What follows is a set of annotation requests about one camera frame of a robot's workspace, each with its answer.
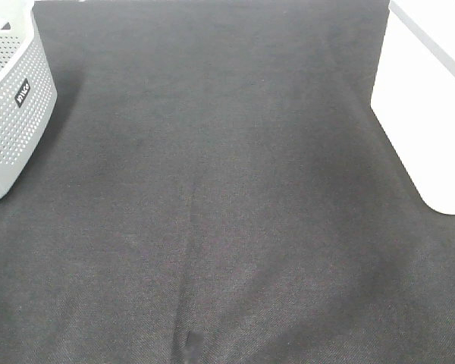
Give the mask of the black table cloth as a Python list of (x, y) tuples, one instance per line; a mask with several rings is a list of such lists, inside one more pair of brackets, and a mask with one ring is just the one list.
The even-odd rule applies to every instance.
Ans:
[(369, 107), (385, 1), (38, 2), (0, 363), (455, 363), (455, 216)]

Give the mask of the cream storage box grey rim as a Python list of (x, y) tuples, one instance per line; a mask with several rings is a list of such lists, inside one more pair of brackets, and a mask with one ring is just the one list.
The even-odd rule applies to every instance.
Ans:
[(371, 107), (425, 204), (455, 215), (455, 1), (391, 1)]

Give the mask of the grey perforated plastic basket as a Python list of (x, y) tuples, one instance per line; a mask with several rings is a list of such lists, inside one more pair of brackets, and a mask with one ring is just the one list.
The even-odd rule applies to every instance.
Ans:
[(0, 199), (39, 143), (57, 90), (32, 1), (0, 1)]

